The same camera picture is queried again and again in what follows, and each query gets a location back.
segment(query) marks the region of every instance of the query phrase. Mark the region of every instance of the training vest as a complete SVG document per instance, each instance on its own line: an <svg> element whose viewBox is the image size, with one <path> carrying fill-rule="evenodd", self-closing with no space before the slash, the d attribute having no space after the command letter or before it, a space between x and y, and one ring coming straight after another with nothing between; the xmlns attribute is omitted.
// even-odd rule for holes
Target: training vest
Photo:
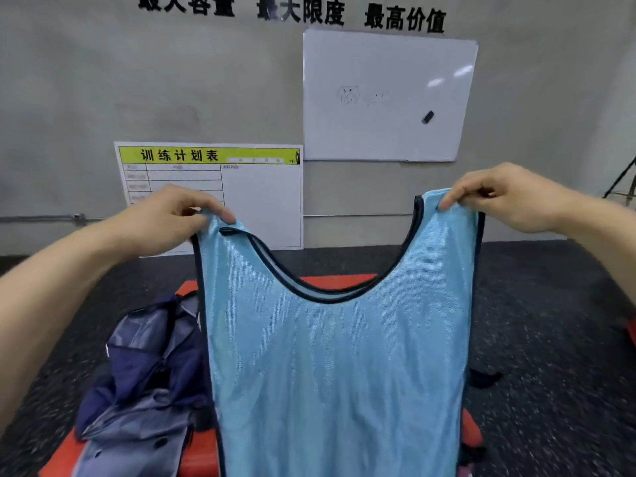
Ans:
<svg viewBox="0 0 636 477"><path fill-rule="evenodd" d="M221 472L453 477L483 215L415 199L395 263L343 290L293 276L242 224L195 239Z"/></svg>

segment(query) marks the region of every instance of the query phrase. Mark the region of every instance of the person's right hand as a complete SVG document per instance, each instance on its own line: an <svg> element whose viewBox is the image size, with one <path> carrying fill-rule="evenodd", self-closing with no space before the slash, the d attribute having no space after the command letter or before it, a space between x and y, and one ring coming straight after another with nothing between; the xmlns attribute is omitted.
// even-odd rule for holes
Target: person's right hand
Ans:
<svg viewBox="0 0 636 477"><path fill-rule="evenodd" d="M559 232L563 217L576 210L584 197L528 169L503 163L463 176L438 208L447 210L459 203L524 233Z"/></svg>

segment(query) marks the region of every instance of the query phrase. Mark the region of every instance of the neckline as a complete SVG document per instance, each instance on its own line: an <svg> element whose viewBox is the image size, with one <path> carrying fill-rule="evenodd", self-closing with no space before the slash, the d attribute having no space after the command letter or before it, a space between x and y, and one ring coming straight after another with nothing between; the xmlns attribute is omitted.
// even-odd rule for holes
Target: neckline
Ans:
<svg viewBox="0 0 636 477"><path fill-rule="evenodd" d="M387 278L395 269L395 267L402 260L406 251L408 250L411 242L415 238L417 231L422 224L422 220L424 218L424 199L422 196L417 196L415 198L414 208L413 208L413 218L411 220L411 227L409 228L408 233L406 234L406 238L404 242L402 242L402 246L400 248L400 252L393 262L391 267L386 270L382 275L375 276L370 280L363 281L357 285L349 286L348 288L343 289L322 289L316 288L313 285L301 280L300 278L291 274L291 272L283 266L272 254L272 251L261 241L257 236L254 236L252 233L247 232L242 229L238 229L232 226L224 226L219 229L219 233L224 236L232 236L232 235L244 235L250 241L252 248L255 253L258 255L260 260L263 262L265 267L271 272L271 274L289 291L293 294L302 297L308 301L312 301L314 303L323 303L323 304L336 304L336 303L344 303L345 301L350 301L354 298L362 296L368 293L372 288L377 286L380 282L382 282L385 278Z"/></svg>

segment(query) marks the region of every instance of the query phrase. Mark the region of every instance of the training plan chart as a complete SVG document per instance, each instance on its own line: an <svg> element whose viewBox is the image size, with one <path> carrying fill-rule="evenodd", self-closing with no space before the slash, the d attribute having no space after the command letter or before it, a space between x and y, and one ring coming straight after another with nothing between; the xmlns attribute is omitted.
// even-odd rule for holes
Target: training plan chart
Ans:
<svg viewBox="0 0 636 477"><path fill-rule="evenodd" d="M128 205L175 184L217 198L269 248L303 248L302 145L116 142L115 153Z"/></svg>

